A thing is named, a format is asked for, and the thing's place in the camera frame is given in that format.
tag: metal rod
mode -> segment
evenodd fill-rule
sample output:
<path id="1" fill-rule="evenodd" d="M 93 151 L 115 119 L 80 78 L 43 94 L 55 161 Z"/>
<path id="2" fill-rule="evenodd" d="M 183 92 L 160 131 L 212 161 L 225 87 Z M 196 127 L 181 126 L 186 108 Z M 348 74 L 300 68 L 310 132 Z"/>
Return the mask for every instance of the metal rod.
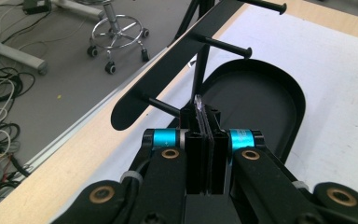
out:
<path id="1" fill-rule="evenodd" d="M 155 99 L 155 98 L 152 98 L 152 97 L 149 97 L 148 95 L 144 94 L 142 96 L 143 100 L 147 101 L 150 105 L 152 105 L 153 107 L 157 108 L 157 109 L 160 109 L 162 111 L 164 111 L 165 113 L 168 113 L 176 118 L 179 118 L 180 116 L 180 109 L 174 107 L 174 106 L 171 106 L 171 105 L 168 105 L 158 99 Z"/>
<path id="2" fill-rule="evenodd" d="M 199 19 L 214 6 L 214 0 L 201 0 L 199 7 Z"/>
<path id="3" fill-rule="evenodd" d="M 185 31 L 188 28 L 188 25 L 191 22 L 191 19 L 193 19 L 194 13 L 197 10 L 197 7 L 200 4 L 200 0 L 192 0 L 190 2 L 190 5 L 187 8 L 186 14 L 183 17 L 182 23 L 179 26 L 178 32 L 176 33 L 176 36 L 174 38 L 174 40 L 176 40 L 177 38 L 179 38 L 182 34 L 185 33 Z"/>
<path id="4" fill-rule="evenodd" d="M 284 3 L 283 5 L 278 5 L 275 3 L 270 3 L 270 2 L 260 1 L 260 0 L 239 0 L 239 1 L 244 2 L 244 3 L 249 3 L 249 4 L 255 5 L 257 7 L 264 7 L 267 9 L 277 11 L 277 12 L 279 12 L 280 15 L 282 15 L 287 9 L 286 3 Z"/>
<path id="5" fill-rule="evenodd" d="M 203 37 L 202 42 L 204 42 L 205 44 L 214 46 L 216 48 L 226 50 L 226 51 L 231 52 L 231 53 L 239 54 L 240 56 L 243 56 L 245 59 L 249 59 L 252 56 L 252 49 L 251 48 L 243 49 L 243 48 L 240 48 L 240 47 L 237 47 L 237 46 L 234 46 L 234 45 L 230 45 L 228 43 L 225 43 L 225 42 L 222 42 L 222 41 L 219 41 L 219 40 L 212 39 L 212 38 L 207 37 L 207 36 Z"/>
<path id="6" fill-rule="evenodd" d="M 196 71 L 194 73 L 193 90 L 191 92 L 190 103 L 194 104 L 194 97 L 200 94 L 202 82 L 205 75 L 206 63 L 208 62 L 209 45 L 204 45 L 197 54 Z"/>

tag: chair base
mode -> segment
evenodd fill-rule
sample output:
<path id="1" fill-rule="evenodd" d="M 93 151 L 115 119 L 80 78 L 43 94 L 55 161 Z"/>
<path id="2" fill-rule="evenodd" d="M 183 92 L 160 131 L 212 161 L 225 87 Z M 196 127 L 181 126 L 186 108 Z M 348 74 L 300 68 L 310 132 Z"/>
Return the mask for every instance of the chair base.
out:
<path id="1" fill-rule="evenodd" d="M 129 25 L 121 28 L 119 25 L 126 21 L 130 22 Z M 99 33 L 98 29 L 103 29 L 103 25 L 110 23 L 110 29 L 106 33 Z M 121 49 L 132 44 L 138 44 L 141 47 L 141 55 L 143 62 L 150 60 L 147 49 L 140 40 L 141 37 L 146 38 L 149 36 L 149 30 L 143 27 L 143 25 L 131 16 L 115 15 L 114 20 L 105 18 L 99 21 L 93 28 L 91 37 L 89 38 L 90 47 L 87 53 L 90 57 L 96 57 L 98 55 L 97 47 L 106 50 L 108 57 L 108 64 L 105 67 L 105 71 L 109 74 L 113 74 L 116 71 L 115 63 L 112 61 L 112 50 Z"/>

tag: black metal plate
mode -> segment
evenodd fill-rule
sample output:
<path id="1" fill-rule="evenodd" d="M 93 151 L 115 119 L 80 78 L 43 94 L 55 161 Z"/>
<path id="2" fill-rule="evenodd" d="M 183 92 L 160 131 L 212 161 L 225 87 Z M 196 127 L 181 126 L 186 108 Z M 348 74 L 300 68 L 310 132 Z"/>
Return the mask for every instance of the black metal plate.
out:
<path id="1" fill-rule="evenodd" d="M 285 162 L 305 113 L 305 97 L 282 69 L 257 60 L 218 67 L 204 82 L 203 102 L 221 112 L 222 129 L 260 130 Z"/>

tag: black curved panel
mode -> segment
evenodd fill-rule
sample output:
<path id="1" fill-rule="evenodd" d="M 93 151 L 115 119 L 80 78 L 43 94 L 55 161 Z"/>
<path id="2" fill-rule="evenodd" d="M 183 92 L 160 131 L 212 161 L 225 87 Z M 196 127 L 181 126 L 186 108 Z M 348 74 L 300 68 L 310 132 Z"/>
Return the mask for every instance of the black curved panel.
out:
<path id="1" fill-rule="evenodd" d="M 201 36 L 214 35 L 242 5 L 243 3 L 235 0 L 221 1 L 172 46 L 164 57 L 117 102 L 111 116 L 113 128 L 116 130 L 129 128 L 148 107 L 142 95 L 156 98 L 205 45 L 199 41 Z"/>
<path id="2" fill-rule="evenodd" d="M 202 99 L 221 112 L 222 129 L 260 130 L 285 161 L 305 113 L 305 97 L 282 69 L 257 60 L 218 67 L 202 85 Z"/>

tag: gray floor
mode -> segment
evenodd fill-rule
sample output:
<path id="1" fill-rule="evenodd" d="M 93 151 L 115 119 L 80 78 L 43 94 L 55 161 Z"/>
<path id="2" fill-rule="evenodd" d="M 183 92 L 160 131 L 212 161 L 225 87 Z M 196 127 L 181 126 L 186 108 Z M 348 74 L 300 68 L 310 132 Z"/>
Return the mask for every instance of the gray floor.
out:
<path id="1" fill-rule="evenodd" d="M 306 0 L 324 7 L 358 16 L 358 0 Z"/>
<path id="2" fill-rule="evenodd" d="M 7 2 L 18 4 L 22 1 Z M 131 15 L 150 30 L 150 36 L 144 40 L 144 45 L 153 57 L 171 43 L 188 3 L 188 0 L 115 0 L 114 7 L 117 14 Z M 9 8 L 0 7 L 0 17 Z M 43 14 L 27 16 L 7 30 L 1 39 L 41 16 Z M 21 7 L 11 10 L 2 22 L 2 29 L 21 17 L 24 17 Z M 39 40 L 67 36 L 80 27 L 85 19 L 85 16 L 73 11 L 54 7 L 51 14 L 32 32 L 19 36 L 9 45 L 17 48 Z M 34 44 L 22 49 L 46 60 L 48 73 L 39 76 L 32 69 L 23 69 L 34 73 L 36 82 L 29 92 L 16 100 L 7 118 L 7 121 L 21 126 L 21 150 L 16 154 L 21 163 L 30 160 L 145 64 L 141 60 L 141 49 L 132 45 L 115 51 L 113 59 L 117 71 L 113 75 L 105 73 L 106 53 L 100 50 L 96 58 L 86 54 L 90 32 L 97 21 L 93 18 L 86 19 L 74 35 L 64 40 L 48 42 L 46 46 Z M 13 65 L 12 61 L 1 61 L 6 65 Z"/>

